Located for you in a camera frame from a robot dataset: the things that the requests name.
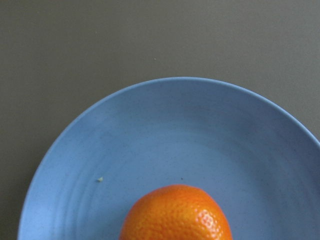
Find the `blue plate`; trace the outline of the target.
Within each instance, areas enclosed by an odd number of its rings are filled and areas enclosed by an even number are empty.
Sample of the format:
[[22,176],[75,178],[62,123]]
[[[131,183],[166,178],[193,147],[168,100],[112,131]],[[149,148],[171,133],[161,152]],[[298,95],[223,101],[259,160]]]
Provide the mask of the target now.
[[77,117],[31,181],[20,240],[116,240],[132,205],[171,184],[199,187],[235,240],[320,237],[320,143],[242,87],[172,77],[124,88]]

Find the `orange fruit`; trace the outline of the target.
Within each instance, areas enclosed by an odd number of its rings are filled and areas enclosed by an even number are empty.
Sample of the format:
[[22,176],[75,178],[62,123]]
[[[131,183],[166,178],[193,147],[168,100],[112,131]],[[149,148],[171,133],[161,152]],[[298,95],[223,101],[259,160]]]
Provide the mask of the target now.
[[231,240],[228,220],[204,190],[175,184],[141,197],[128,212],[121,240]]

